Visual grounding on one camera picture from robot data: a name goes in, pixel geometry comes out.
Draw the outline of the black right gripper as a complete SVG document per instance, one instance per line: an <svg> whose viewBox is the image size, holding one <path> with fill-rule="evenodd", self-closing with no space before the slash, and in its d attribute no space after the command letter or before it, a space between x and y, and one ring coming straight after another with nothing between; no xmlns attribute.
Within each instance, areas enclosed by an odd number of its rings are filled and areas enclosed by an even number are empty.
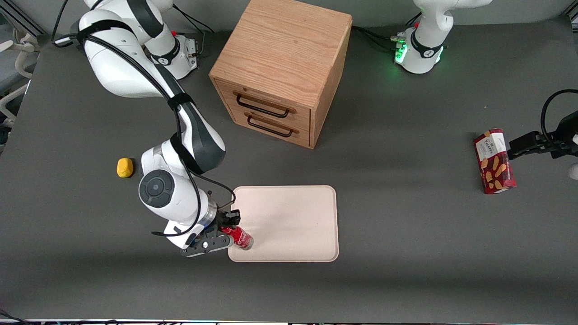
<svg viewBox="0 0 578 325"><path fill-rule="evenodd" d="M236 228L240 224L240 210L235 209L231 211L217 210L213 222L209 225L209 231L217 231L217 236L224 236L227 234L227 228Z"/></svg>

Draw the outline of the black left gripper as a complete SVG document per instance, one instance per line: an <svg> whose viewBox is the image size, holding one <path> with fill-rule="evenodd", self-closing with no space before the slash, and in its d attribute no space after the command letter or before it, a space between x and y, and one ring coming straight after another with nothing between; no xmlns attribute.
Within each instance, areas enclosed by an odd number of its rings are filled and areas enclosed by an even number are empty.
<svg viewBox="0 0 578 325"><path fill-rule="evenodd" d="M574 112L564 117L553 132L547 132L545 127L545 113L541 113L541 132L531 131L519 139L509 142L508 158L515 160L527 154L538 151L551 154L556 159L563 156L578 156L578 145L574 138L578 131L578 113Z"/></svg>

